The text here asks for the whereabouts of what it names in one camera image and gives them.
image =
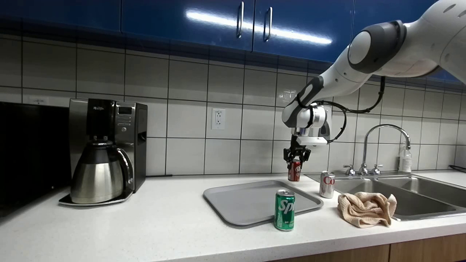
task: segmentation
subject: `soap bottle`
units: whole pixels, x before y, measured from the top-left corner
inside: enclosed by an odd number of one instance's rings
[[[400,163],[398,171],[411,172],[412,157],[411,153],[407,149],[402,149],[400,151]]]

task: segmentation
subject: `electrical outlet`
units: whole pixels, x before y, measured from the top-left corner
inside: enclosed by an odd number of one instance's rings
[[[225,130],[225,109],[212,108],[212,130]]]
[[[29,96],[28,103],[48,105],[48,97]]]

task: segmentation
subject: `wall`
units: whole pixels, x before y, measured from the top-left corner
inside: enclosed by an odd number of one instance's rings
[[[219,62],[170,51],[144,53],[86,44],[0,35],[0,100],[68,106],[69,99],[110,98],[149,106],[148,175],[285,172],[282,150],[289,129],[282,108],[315,72]],[[349,114],[345,133],[312,148],[305,172],[359,167],[363,138],[374,125],[402,126],[411,136],[413,169],[466,165],[466,97],[460,93],[388,83],[371,114]],[[349,108],[372,105],[377,82],[334,101]],[[211,130],[212,108],[226,109],[224,131]],[[333,112],[332,136],[343,121]],[[369,138],[369,167],[396,169],[404,138],[389,129]]]

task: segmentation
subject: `soda can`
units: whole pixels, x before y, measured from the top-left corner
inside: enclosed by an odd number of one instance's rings
[[[332,198],[335,190],[335,175],[322,171],[319,194],[325,198]]]
[[[299,176],[301,175],[301,162],[297,159],[294,159],[291,162],[288,169],[288,180],[290,181],[299,181]]]
[[[295,193],[288,189],[279,189],[275,194],[275,220],[278,230],[291,231],[295,226]]]

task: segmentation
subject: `green soda can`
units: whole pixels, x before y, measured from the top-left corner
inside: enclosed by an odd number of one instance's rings
[[[275,194],[274,225],[282,231],[291,231],[295,226],[295,193],[279,189]]]

